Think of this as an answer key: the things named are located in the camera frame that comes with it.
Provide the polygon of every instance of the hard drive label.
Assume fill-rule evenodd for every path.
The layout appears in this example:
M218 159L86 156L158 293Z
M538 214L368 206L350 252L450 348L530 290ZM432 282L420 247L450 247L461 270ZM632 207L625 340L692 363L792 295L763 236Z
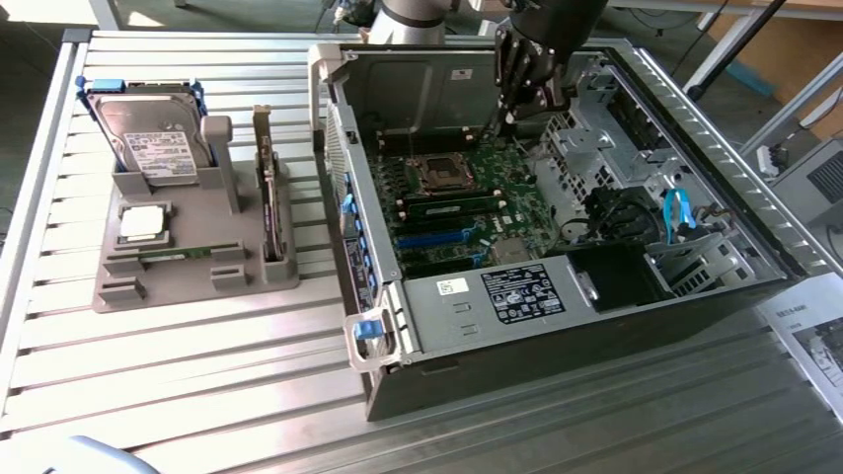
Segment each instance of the hard drive label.
M196 174L193 155L182 131L126 133L137 166L146 178L170 178Z

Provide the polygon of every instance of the side panel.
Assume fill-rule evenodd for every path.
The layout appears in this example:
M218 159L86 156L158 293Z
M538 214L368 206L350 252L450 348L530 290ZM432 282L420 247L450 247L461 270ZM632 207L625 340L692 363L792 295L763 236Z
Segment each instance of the side panel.
M490 348L382 368L372 379L368 420L433 407L509 385L676 343L787 287L764 283Z

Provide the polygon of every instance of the aluminum rail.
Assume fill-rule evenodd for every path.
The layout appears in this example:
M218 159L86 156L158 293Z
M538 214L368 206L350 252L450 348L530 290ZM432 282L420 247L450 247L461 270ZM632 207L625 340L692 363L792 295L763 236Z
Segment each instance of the aluminum rail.
M752 314L656 351L365 422L309 142L305 55L320 40L354 38L98 32L62 47L73 55L52 81L30 163L40 171L24 184L32 202L16 212L30 222L16 224L21 264L0 282L13 295L2 472L38 472L21 466L68 435L177 474L839 472L839 423ZM254 153L252 105L272 106L294 187L298 288L90 311L113 157L66 88L78 72L198 78L210 114L234 124L234 160Z

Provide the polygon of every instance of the cpu socket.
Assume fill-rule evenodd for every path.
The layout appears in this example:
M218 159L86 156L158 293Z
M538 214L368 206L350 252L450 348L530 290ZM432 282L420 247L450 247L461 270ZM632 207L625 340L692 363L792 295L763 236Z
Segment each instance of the cpu socket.
M472 170L460 153L416 156L406 160L406 164L417 172L420 194L436 196L476 187Z

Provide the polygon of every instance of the hard drive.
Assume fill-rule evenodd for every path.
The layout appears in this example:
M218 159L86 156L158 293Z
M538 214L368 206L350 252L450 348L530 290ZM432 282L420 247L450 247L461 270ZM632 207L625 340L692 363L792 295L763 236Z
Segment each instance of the hard drive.
M196 168L213 165L201 138L201 87L182 83L125 83L96 79L78 97L98 122L117 170L141 172L150 186L197 183Z

